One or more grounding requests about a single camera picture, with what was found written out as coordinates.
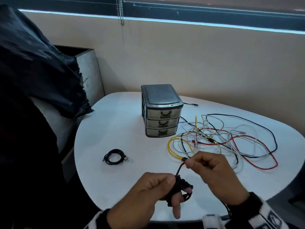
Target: hand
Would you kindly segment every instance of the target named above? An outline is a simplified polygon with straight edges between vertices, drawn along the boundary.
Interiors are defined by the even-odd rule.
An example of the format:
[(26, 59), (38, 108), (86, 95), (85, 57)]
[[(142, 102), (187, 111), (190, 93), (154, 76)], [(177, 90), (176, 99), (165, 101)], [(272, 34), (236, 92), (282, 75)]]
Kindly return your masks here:
[(222, 154), (200, 151), (186, 160), (185, 165), (199, 174), (212, 193), (227, 205), (240, 205), (250, 195)]
[[(173, 188), (176, 178), (170, 173), (145, 173), (107, 214), (112, 229), (140, 229), (145, 227), (155, 212), (155, 204)], [(180, 218), (182, 193), (172, 197), (173, 214)]]

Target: window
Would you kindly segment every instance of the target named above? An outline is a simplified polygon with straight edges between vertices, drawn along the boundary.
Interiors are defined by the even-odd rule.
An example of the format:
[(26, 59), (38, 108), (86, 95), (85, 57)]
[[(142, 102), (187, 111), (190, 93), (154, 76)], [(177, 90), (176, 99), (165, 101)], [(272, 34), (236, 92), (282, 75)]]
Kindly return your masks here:
[[(19, 9), (117, 16), (116, 0), (0, 0)], [(305, 31), (305, 0), (124, 0), (124, 17)]]

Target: floor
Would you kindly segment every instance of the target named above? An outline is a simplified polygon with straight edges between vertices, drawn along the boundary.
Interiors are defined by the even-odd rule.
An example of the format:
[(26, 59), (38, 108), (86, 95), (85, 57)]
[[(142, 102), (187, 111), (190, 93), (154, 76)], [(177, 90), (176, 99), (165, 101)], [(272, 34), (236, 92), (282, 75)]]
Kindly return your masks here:
[[(73, 176), (71, 181), (67, 184), (68, 190), (71, 197), (71, 204), (75, 209), (75, 215), (73, 217), (73, 222), (71, 222), (71, 228), (73, 229), (83, 229), (88, 222), (95, 216), (99, 211), (99, 208), (92, 202), (90, 197), (84, 190), (81, 181), (77, 173)], [(305, 203), (304, 196), (301, 196), (296, 202), (296, 204), (290, 204), (284, 199), (292, 196), (293, 182), (292, 185), (288, 186), (278, 195), (273, 197), (268, 201), (271, 207), (287, 222), (292, 223), (299, 227), (299, 229), (305, 229), (305, 211), (302, 206)], [(193, 223), (150, 223), (146, 229), (203, 229), (202, 222)]]

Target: red cable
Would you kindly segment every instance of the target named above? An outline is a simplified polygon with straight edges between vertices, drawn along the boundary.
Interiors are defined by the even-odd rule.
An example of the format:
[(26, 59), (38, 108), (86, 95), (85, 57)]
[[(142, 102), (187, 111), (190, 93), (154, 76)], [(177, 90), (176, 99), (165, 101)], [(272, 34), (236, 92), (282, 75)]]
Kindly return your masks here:
[[(219, 131), (219, 129), (214, 129), (214, 128), (205, 128), (205, 129), (212, 129), (212, 130)], [(276, 158), (274, 157), (274, 155), (271, 153), (271, 151), (269, 150), (269, 148), (268, 148), (263, 142), (261, 142), (260, 140), (254, 138), (254, 137), (252, 137), (252, 136), (248, 136), (248, 135), (233, 136), (233, 135), (231, 135), (231, 139), (229, 139), (229, 140), (232, 140), (232, 141), (233, 141), (233, 143), (234, 143), (234, 145), (235, 145), (237, 151), (239, 151), (239, 149), (238, 149), (238, 147), (237, 147), (237, 145), (236, 145), (236, 143), (235, 143), (235, 141), (234, 141), (234, 138), (243, 137), (243, 136), (244, 136), (244, 137), (249, 137), (249, 138), (255, 139), (255, 140), (257, 140), (259, 143), (261, 143), (263, 146), (265, 146), (265, 148), (267, 149), (267, 151), (269, 152), (269, 154), (272, 156), (273, 160), (275, 161), (275, 165), (274, 165), (273, 167), (270, 167), (270, 168), (261, 168), (261, 167), (259, 167), (259, 166), (257, 166), (257, 165), (254, 165), (254, 164), (253, 164), (252, 162), (250, 162), (245, 156), (242, 155), (242, 157), (243, 157), (247, 162), (249, 162), (249, 163), (250, 163), (252, 166), (254, 166), (255, 168), (261, 169), (261, 170), (270, 170), (270, 169), (274, 169), (274, 168), (278, 167), (278, 161), (276, 160)], [(208, 143), (203, 143), (203, 142), (199, 142), (199, 141), (197, 141), (197, 144), (215, 145), (215, 144), (208, 144)]]

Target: wall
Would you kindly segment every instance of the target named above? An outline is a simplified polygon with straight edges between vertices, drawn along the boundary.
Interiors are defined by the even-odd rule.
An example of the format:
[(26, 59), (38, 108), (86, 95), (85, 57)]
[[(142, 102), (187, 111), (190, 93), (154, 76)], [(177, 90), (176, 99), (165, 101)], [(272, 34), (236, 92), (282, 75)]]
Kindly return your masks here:
[(180, 95), (265, 115), (305, 135), (305, 35), (25, 14), (54, 44), (94, 48), (106, 94), (170, 83)]

